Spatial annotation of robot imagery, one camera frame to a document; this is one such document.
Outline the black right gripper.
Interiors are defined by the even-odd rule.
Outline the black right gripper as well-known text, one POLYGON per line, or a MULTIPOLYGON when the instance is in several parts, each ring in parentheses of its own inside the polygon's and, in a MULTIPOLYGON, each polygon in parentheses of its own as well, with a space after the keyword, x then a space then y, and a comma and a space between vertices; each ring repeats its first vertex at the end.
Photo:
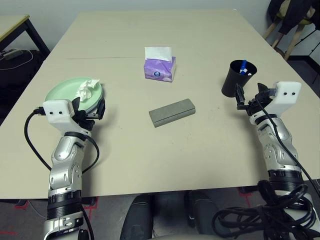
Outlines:
POLYGON ((249 100, 248 103, 245 104, 244 90, 238 83, 235 84, 237 109, 245 110, 248 116, 253 116, 254 114, 260 112, 262 108, 265 108, 272 101, 268 95, 270 92, 269 88, 262 83, 258 83, 257 86, 258 94, 254 99, 249 100))

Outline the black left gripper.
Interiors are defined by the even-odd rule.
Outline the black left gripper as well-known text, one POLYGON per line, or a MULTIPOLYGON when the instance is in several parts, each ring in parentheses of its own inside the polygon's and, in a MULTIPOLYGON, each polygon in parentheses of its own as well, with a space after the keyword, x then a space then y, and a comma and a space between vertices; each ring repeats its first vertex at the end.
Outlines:
POLYGON ((84 110, 79 111, 80 98, 76 97, 71 101, 74 111, 74 121, 83 129, 91 131, 95 125, 95 120, 101 120, 106 110, 105 99, 102 98, 97 105, 96 113, 86 113, 84 110))

